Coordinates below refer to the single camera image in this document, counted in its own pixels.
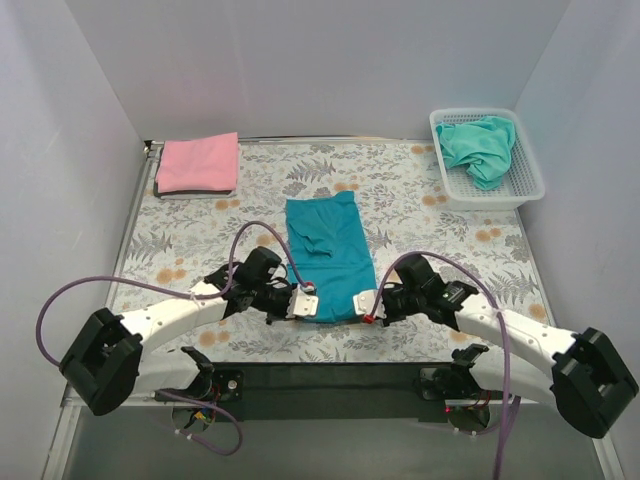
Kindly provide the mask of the teal blue t shirt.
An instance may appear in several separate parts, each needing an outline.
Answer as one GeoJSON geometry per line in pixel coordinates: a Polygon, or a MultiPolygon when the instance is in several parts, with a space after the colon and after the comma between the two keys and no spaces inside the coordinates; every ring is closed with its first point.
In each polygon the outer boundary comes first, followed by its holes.
{"type": "Polygon", "coordinates": [[[317,290],[318,310],[312,321],[335,324],[353,320],[353,297],[377,288],[354,193],[289,199],[285,214],[295,268],[317,290]]]}

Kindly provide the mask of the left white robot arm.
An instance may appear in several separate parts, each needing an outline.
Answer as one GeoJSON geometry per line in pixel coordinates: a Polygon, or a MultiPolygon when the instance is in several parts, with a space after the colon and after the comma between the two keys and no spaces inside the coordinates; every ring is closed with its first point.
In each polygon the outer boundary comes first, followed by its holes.
{"type": "Polygon", "coordinates": [[[203,400],[213,387],[214,365],[192,346],[164,345],[204,325],[250,308],[290,319],[298,284],[275,272],[280,257],[255,248],[243,262],[220,267],[184,298],[171,298],[124,314],[92,313],[64,355],[59,370],[96,416],[108,414],[133,394],[177,394],[203,400]]]}

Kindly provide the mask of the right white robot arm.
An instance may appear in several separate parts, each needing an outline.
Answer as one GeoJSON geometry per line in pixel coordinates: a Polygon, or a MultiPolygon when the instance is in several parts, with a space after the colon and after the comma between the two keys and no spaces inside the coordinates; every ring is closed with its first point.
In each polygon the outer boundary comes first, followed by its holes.
{"type": "Polygon", "coordinates": [[[553,327],[502,309],[476,277],[444,281],[429,253],[411,252],[391,266],[400,280],[384,280],[368,322],[384,325],[423,314],[430,321],[478,338],[452,354],[450,363],[427,373],[429,392],[464,399],[483,391],[552,405],[575,430],[604,437],[639,393],[615,346],[603,332],[553,327]]]}

